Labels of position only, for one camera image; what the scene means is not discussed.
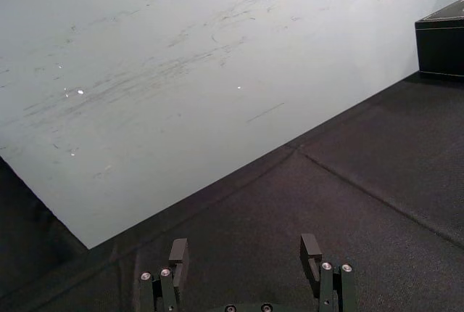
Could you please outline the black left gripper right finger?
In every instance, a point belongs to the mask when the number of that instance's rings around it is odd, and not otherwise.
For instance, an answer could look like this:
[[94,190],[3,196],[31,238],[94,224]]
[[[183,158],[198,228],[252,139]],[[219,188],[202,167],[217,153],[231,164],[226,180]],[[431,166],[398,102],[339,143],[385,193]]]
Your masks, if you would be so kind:
[[337,266],[324,260],[314,234],[301,235],[299,257],[319,311],[356,311],[355,270],[351,264]]

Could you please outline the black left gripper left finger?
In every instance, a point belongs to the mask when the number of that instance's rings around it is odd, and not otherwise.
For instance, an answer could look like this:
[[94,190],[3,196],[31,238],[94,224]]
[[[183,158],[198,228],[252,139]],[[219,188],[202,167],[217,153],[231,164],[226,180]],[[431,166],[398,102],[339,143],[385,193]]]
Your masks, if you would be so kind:
[[167,265],[155,273],[144,271],[139,276],[140,311],[179,311],[188,269],[188,240],[175,239]]

